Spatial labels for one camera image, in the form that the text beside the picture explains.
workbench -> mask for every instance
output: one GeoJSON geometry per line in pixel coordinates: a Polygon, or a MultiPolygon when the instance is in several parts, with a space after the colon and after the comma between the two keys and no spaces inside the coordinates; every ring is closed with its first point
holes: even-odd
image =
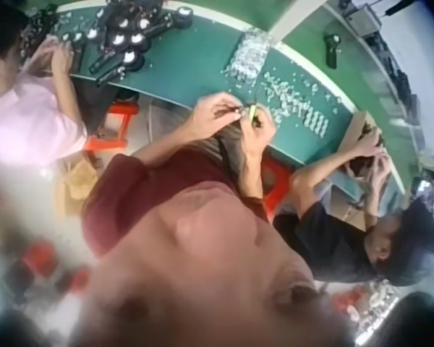
{"type": "MultiPolygon", "coordinates": [[[[115,84],[187,108],[192,108],[198,98],[222,90],[235,94],[242,101],[256,98],[257,102],[272,109],[279,108],[279,103],[267,102],[262,87],[256,87],[256,90],[244,85],[240,87],[237,81],[226,77],[222,70],[229,63],[242,31],[253,25],[268,30],[289,2],[186,1],[195,10],[193,26],[187,30],[172,30],[162,35],[161,39],[155,39],[153,47],[145,55],[145,67],[139,72],[128,74],[125,80],[115,84]]],[[[61,26],[59,32],[72,31],[80,17],[93,18],[102,3],[103,1],[82,1],[60,7],[61,13],[71,12],[72,16],[71,22],[61,26]]],[[[183,3],[168,1],[166,9],[180,5],[183,3]]],[[[97,57],[95,47],[89,47],[77,77],[92,79],[88,67],[97,57]]],[[[410,167],[416,160],[410,133],[408,129],[394,128],[389,124],[392,115],[383,107],[383,100],[393,100],[393,96],[388,89],[373,84],[376,76],[381,73],[380,70],[368,52],[330,11],[319,8],[288,35],[283,43],[272,48],[259,76],[259,83],[264,80],[266,72],[294,85],[296,90],[311,100],[315,110],[321,111],[329,120],[328,131],[321,139],[304,127],[296,115],[283,117],[271,143],[271,149],[276,155],[295,165],[305,165],[324,158],[337,151],[353,113],[357,109],[367,110],[383,130],[386,147],[399,172],[398,176],[391,178],[384,200],[386,203],[393,200],[399,202],[400,194],[411,181],[410,167]],[[325,63],[325,33],[337,33],[343,40],[337,70],[330,70],[325,63]],[[311,88],[305,86],[305,81],[318,85],[318,91],[314,95],[311,88]]],[[[335,172],[330,180],[353,200],[361,197],[362,190],[357,183],[342,171],[335,172]]]]}

